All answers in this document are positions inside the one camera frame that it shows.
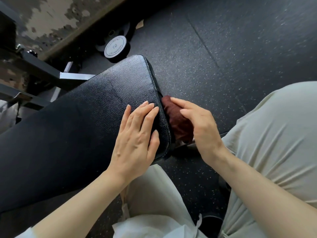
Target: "person's left hand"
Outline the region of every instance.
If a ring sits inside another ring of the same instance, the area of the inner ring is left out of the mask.
[[[146,172],[159,147],[157,130],[151,135],[158,107],[145,101],[131,114],[128,105],[122,117],[119,134],[108,171],[121,176],[126,184]]]

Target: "beige pants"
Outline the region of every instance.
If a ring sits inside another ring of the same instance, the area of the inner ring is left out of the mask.
[[[263,176],[317,208],[317,82],[272,92],[237,121],[223,142]],[[131,217],[166,215],[196,227],[176,187],[158,165],[134,180],[123,196]],[[205,237],[200,232],[197,236]],[[219,236],[266,237],[234,191]]]

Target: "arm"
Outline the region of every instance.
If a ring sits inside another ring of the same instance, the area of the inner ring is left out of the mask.
[[[291,195],[232,155],[224,146],[212,114],[188,101],[171,98],[194,126],[202,159],[218,172],[269,237],[317,237],[317,210]]]
[[[88,234],[110,202],[153,162],[159,135],[154,131],[151,136],[151,129],[158,111],[145,102],[130,114],[127,106],[108,169],[36,224],[32,229],[37,238],[84,238]]]

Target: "white sleeve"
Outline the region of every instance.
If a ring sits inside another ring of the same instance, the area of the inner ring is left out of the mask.
[[[35,234],[33,233],[32,228],[28,228],[25,232],[18,235],[16,238],[36,238]]]

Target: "forearm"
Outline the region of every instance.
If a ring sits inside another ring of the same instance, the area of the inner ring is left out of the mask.
[[[84,238],[101,213],[125,187],[109,171],[33,227],[37,238]]]
[[[211,164],[269,237],[317,237],[317,210],[230,153]]]

